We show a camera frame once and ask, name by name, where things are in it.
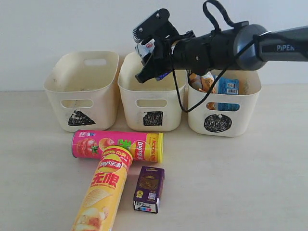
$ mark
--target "table surface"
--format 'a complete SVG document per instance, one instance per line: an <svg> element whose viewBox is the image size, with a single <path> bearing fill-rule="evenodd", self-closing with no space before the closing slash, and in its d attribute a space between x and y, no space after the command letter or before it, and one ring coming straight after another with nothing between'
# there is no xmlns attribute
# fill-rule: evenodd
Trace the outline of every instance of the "table surface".
<svg viewBox="0 0 308 231"><path fill-rule="evenodd" d="M134 162L113 231L307 231L308 85L263 86L235 138L187 124L164 134L161 164ZM119 107L110 130L131 131ZM98 160L71 155L45 92L0 93L0 231L71 230ZM166 179L158 214L132 209L142 165Z"/></svg>

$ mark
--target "yellow chip can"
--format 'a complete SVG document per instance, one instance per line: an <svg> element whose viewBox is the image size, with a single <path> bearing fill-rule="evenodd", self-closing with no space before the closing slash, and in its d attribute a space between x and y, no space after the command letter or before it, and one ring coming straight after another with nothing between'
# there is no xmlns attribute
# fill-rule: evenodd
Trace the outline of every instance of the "yellow chip can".
<svg viewBox="0 0 308 231"><path fill-rule="evenodd" d="M122 147L104 150L71 231L112 229L132 160Z"/></svg>

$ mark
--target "small purple box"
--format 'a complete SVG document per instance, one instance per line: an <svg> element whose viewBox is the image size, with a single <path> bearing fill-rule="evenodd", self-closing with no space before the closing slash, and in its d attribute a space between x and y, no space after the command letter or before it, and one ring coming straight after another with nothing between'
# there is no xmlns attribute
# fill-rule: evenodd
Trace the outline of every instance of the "small purple box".
<svg viewBox="0 0 308 231"><path fill-rule="evenodd" d="M134 194L134 210L158 213L164 180L164 169L143 166Z"/></svg>

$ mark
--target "potato chip can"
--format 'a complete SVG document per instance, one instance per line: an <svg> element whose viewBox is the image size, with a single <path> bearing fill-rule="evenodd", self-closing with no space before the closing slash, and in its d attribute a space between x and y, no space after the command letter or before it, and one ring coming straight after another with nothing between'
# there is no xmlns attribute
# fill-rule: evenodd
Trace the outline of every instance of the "potato chip can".
<svg viewBox="0 0 308 231"><path fill-rule="evenodd" d="M122 147L105 148L72 231L110 231L133 159Z"/></svg>
<svg viewBox="0 0 308 231"><path fill-rule="evenodd" d="M163 133L78 130L72 139L72 154L76 158L100 159L105 148L120 146L134 160L161 163Z"/></svg>

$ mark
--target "black marker drawing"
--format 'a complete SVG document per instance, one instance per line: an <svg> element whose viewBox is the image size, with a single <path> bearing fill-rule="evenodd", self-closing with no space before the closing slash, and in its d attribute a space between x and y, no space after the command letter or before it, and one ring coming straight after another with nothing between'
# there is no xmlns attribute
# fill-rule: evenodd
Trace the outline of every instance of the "black marker drawing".
<svg viewBox="0 0 308 231"><path fill-rule="evenodd" d="M75 110L71 117L68 119L69 126L84 126L91 124L95 124L95 122L78 110Z"/></svg>
<svg viewBox="0 0 308 231"><path fill-rule="evenodd" d="M223 114L209 115L204 121L204 127L210 132L223 132L228 130L232 125L232 120Z"/></svg>
<svg viewBox="0 0 308 231"><path fill-rule="evenodd" d="M147 112L143 117L144 126L162 126L163 112Z"/></svg>

